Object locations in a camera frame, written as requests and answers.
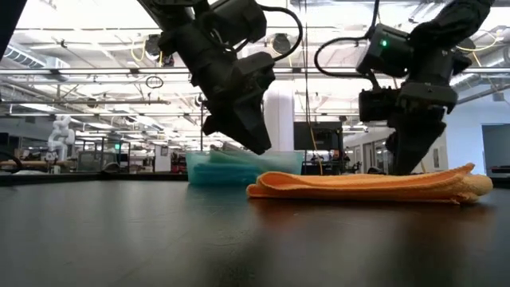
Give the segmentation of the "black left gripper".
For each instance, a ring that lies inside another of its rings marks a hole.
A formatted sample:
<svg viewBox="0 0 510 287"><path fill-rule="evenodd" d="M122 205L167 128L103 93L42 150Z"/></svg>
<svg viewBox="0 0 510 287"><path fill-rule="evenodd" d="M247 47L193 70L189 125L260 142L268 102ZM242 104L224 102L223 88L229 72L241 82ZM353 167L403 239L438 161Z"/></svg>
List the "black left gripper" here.
<svg viewBox="0 0 510 287"><path fill-rule="evenodd" d="M239 58L234 45L222 43L212 19L162 24L159 48L177 53L201 89L210 113L202 126L207 135L219 132L262 155L271 141L261 109L264 92L275 80L273 57L265 52Z"/></svg>

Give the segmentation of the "black table frame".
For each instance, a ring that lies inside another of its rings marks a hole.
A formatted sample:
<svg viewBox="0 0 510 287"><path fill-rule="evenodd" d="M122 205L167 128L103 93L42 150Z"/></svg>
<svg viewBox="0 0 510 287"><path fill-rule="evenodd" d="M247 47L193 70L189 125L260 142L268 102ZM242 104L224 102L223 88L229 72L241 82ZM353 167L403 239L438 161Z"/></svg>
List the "black table frame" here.
<svg viewBox="0 0 510 287"><path fill-rule="evenodd" d="M170 173L145 173L145 174L126 174L126 173L72 173L59 175L0 175L0 187L32 185L45 183L75 183L84 181L184 181L188 180L187 174Z"/></svg>

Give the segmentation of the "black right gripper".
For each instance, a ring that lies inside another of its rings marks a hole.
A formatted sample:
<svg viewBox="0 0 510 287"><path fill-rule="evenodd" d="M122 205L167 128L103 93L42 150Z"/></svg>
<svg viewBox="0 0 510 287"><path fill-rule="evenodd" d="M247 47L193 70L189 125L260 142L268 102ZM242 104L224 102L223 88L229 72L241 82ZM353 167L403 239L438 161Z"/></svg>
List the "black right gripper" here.
<svg viewBox="0 0 510 287"><path fill-rule="evenodd" d="M388 48L392 73L405 77L393 104L388 126L394 131L386 140L392 154L392 175L408 175L443 134L449 114L457 104L451 78L463 72L471 60L456 49L413 48L409 44ZM421 121L416 135L412 120Z"/></svg>

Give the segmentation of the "orange microfiber towel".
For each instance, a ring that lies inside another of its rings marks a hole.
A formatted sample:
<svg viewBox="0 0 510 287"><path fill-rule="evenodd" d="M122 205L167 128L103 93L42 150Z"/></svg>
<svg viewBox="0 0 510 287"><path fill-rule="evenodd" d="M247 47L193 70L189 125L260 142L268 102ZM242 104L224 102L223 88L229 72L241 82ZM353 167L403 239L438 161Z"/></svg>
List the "orange microfiber towel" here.
<svg viewBox="0 0 510 287"><path fill-rule="evenodd" d="M246 188L251 199L319 199L328 201L387 201L474 203L493 189L486 175L472 173L475 165L418 175L294 175L266 172Z"/></svg>

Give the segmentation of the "teal plastic bin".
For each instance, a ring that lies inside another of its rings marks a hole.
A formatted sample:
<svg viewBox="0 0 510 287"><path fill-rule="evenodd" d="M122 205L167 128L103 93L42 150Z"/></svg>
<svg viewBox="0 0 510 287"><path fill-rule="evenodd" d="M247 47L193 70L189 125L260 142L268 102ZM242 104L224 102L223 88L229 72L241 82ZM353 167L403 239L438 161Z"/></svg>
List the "teal plastic bin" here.
<svg viewBox="0 0 510 287"><path fill-rule="evenodd" d="M264 174L256 167L239 164L212 163L210 151L191 151L186 153L188 181L192 185L209 186L247 186L255 183ZM302 151L268 151L260 155L281 166L281 171L294 175L301 174L304 162Z"/></svg>

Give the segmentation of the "silver ventilation duct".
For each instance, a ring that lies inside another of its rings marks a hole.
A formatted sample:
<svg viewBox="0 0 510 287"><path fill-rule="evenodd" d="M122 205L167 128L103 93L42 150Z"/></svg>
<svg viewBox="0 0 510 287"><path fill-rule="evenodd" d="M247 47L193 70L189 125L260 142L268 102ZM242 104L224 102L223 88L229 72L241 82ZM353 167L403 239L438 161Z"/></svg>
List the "silver ventilation duct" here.
<svg viewBox="0 0 510 287"><path fill-rule="evenodd" d="M467 104L494 94L503 96L505 91L510 90L510 70L469 74L453 87L459 93L458 104Z"/></svg>

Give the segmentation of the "black monitor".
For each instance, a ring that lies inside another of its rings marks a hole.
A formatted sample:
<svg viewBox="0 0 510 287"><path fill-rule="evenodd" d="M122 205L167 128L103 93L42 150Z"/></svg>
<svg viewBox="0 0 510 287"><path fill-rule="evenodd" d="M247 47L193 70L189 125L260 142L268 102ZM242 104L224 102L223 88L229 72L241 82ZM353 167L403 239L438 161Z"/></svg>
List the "black monitor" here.
<svg viewBox="0 0 510 287"><path fill-rule="evenodd" d="M294 149L332 151L343 148L340 122L294 122Z"/></svg>

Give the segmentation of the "white pillar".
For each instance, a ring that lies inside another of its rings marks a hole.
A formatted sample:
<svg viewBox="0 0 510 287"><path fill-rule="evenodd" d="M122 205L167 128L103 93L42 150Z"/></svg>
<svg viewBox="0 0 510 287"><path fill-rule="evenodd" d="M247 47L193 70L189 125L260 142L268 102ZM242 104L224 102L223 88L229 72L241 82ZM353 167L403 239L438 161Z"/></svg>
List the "white pillar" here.
<svg viewBox="0 0 510 287"><path fill-rule="evenodd" d="M291 90L270 88L264 94L264 119L270 151L294 150L294 95Z"/></svg>

